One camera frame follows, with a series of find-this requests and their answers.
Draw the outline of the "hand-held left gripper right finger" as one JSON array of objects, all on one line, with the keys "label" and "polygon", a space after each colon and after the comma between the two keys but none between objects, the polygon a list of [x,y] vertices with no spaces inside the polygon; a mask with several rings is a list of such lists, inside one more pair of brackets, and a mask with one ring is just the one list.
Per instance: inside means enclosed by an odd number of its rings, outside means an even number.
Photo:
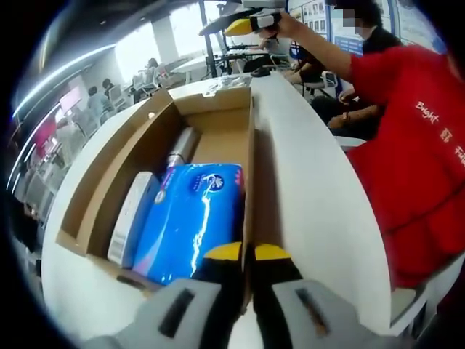
[{"label": "hand-held left gripper right finger", "polygon": [[265,348],[396,348],[397,340],[360,324],[355,308],[302,277],[279,246],[254,247],[251,286]]}]

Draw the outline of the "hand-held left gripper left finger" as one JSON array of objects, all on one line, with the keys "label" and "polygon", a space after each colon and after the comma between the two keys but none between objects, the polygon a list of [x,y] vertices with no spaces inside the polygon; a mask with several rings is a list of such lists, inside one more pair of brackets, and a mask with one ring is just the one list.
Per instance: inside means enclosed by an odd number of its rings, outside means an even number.
[{"label": "hand-held left gripper left finger", "polygon": [[243,306],[241,252],[240,243],[210,250],[191,278],[159,289],[128,326],[86,348],[227,348]]}]

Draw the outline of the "person's right hand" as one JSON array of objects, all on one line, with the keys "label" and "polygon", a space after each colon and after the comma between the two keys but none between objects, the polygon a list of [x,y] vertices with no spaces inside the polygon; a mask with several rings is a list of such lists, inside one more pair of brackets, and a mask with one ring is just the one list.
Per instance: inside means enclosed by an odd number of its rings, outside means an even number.
[{"label": "person's right hand", "polygon": [[259,36],[268,39],[279,36],[287,39],[296,39],[305,26],[285,11],[280,11],[278,19],[272,25],[259,30]]}]

